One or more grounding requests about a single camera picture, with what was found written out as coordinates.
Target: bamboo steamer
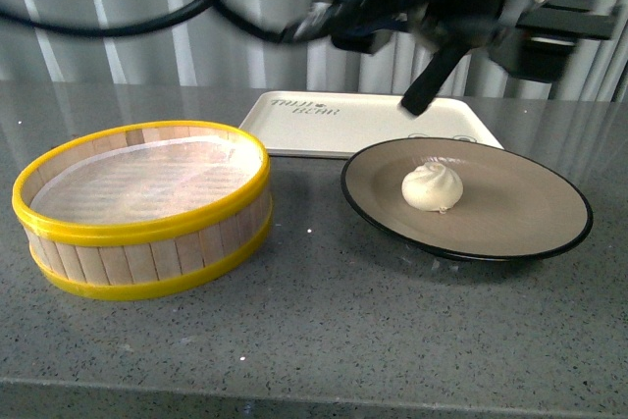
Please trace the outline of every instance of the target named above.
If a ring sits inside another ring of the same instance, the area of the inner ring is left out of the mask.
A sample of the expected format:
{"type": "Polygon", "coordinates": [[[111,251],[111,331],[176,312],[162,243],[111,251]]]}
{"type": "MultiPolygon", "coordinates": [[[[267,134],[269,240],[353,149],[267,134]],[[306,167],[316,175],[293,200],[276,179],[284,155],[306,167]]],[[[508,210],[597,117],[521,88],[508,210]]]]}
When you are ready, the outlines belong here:
{"type": "Polygon", "coordinates": [[[71,293],[172,294],[235,268],[270,226],[270,160],[226,125],[154,122],[81,137],[18,176],[13,207],[43,275],[71,293]]]}

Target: white tray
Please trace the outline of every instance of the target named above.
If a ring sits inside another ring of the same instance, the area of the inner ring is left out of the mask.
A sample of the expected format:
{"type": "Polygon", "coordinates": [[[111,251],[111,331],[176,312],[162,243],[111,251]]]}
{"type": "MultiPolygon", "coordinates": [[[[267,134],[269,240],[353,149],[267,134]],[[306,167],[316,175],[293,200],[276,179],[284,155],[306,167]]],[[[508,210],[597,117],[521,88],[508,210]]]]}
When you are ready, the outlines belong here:
{"type": "Polygon", "coordinates": [[[401,137],[448,137],[502,148],[469,106],[435,99],[420,117],[398,107],[400,96],[321,92],[267,92],[241,129],[257,136],[274,156],[347,158],[401,137]]]}

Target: black plate rim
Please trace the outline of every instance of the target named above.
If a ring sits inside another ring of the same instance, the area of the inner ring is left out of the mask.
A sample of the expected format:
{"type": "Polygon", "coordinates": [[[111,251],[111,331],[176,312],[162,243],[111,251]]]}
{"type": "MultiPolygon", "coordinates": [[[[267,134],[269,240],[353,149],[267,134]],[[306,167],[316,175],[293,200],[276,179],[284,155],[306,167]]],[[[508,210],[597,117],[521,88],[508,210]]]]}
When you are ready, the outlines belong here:
{"type": "Polygon", "coordinates": [[[403,240],[405,240],[406,242],[409,242],[413,245],[418,246],[420,249],[429,252],[437,257],[442,257],[442,258],[446,258],[446,259],[451,259],[451,260],[456,260],[456,261],[462,261],[462,262],[468,262],[468,261],[484,261],[484,262],[517,262],[517,261],[533,261],[533,260],[543,260],[543,259],[549,259],[551,257],[555,257],[557,255],[563,254],[565,252],[568,252],[569,250],[575,248],[577,245],[579,245],[583,240],[585,240],[585,238],[589,235],[589,233],[591,232],[591,229],[593,228],[593,222],[594,222],[594,216],[593,216],[593,208],[591,207],[591,204],[589,203],[589,200],[587,200],[587,197],[582,193],[582,191],[580,191],[580,189],[574,185],[572,182],[570,182],[568,179],[566,179],[565,177],[563,177],[561,174],[557,173],[556,171],[550,169],[547,166],[544,166],[543,164],[540,164],[532,159],[530,159],[529,157],[526,156],[522,156],[521,154],[517,154],[515,152],[512,151],[507,151],[505,149],[499,149],[497,147],[493,147],[493,146],[489,146],[488,144],[482,144],[479,142],[469,142],[469,141],[459,141],[459,140],[455,140],[455,139],[449,139],[447,137],[403,137],[403,138],[399,138],[399,139],[390,139],[387,141],[382,141],[382,142],[378,142],[376,144],[372,144],[370,146],[365,147],[364,149],[359,150],[358,152],[356,152],[355,154],[353,154],[344,164],[344,166],[342,167],[342,173],[340,175],[340,185],[342,188],[342,193],[344,195],[344,198],[348,201],[349,205],[353,208],[353,210],[360,215],[363,219],[365,219],[367,222],[369,222],[371,225],[373,225],[374,227],[378,228],[379,230],[382,230],[384,233],[387,233],[389,235],[393,235],[396,237],[399,237],[403,240]],[[442,140],[442,141],[455,141],[455,142],[460,142],[463,143],[462,145],[470,145],[470,146],[483,146],[483,147],[488,147],[491,148],[495,151],[500,151],[500,152],[507,152],[508,154],[512,154],[513,156],[516,157],[520,157],[522,159],[525,159],[527,161],[530,161],[531,163],[540,166],[548,171],[550,171],[552,174],[554,174],[555,176],[557,176],[559,179],[565,181],[566,183],[568,183],[575,191],[576,193],[580,196],[580,198],[582,199],[582,202],[585,205],[585,208],[587,210],[587,222],[584,226],[584,228],[582,229],[582,231],[575,236],[573,239],[571,239],[570,241],[568,241],[567,243],[559,246],[559,247],[555,247],[553,249],[549,249],[549,250],[545,250],[542,252],[535,252],[532,254],[517,254],[517,255],[488,255],[488,254],[476,254],[476,253],[471,253],[471,252],[460,252],[460,251],[456,251],[456,250],[451,250],[451,249],[447,249],[444,247],[438,247],[438,246],[434,246],[431,244],[427,244],[425,242],[421,242],[420,240],[416,240],[413,239],[412,237],[408,237],[408,236],[404,236],[401,235],[400,233],[392,230],[391,228],[387,227],[386,225],[384,225],[383,223],[380,223],[379,221],[377,221],[375,218],[373,218],[371,215],[369,215],[365,210],[363,210],[360,205],[353,199],[353,197],[351,196],[351,193],[348,189],[348,186],[346,184],[346,173],[348,172],[351,164],[353,163],[353,161],[362,153],[368,151],[369,149],[373,148],[373,147],[377,147],[377,146],[381,146],[390,142],[395,142],[395,141],[408,141],[408,140],[415,140],[415,139],[429,139],[432,141],[436,141],[436,140],[442,140]]]}

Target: granite countertop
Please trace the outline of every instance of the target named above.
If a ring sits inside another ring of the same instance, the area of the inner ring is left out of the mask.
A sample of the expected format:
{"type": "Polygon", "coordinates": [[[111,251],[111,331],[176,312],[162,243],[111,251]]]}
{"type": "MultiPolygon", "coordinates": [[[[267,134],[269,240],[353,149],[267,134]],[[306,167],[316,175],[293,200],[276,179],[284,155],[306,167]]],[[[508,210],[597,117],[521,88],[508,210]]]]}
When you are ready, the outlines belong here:
{"type": "Polygon", "coordinates": [[[467,99],[595,212],[538,262],[437,260],[362,220],[342,160],[273,158],[274,227],[225,277],[140,302],[52,287],[11,188],[126,123],[238,125],[262,90],[0,82],[0,417],[628,417],[625,104],[467,99]]]}

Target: corrugated wall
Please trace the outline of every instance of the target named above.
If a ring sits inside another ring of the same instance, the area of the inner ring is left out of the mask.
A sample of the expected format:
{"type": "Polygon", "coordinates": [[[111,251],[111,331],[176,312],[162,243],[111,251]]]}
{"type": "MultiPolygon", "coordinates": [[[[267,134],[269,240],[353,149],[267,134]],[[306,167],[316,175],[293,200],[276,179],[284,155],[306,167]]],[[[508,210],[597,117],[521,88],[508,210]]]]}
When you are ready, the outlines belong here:
{"type": "MultiPolygon", "coordinates": [[[[189,0],[1,0],[33,18],[103,26],[153,17],[189,0]]],[[[309,0],[230,0],[269,26],[305,12],[309,0]]],[[[606,13],[616,3],[599,0],[606,13]]],[[[554,85],[509,78],[482,54],[465,57],[442,95],[622,100],[628,79],[628,9],[611,41],[582,41],[563,80],[554,85]]],[[[321,41],[296,48],[261,44],[212,14],[149,36],[77,40],[0,28],[0,79],[164,83],[402,93],[428,64],[429,53],[407,34],[375,56],[336,50],[321,41]]]]}

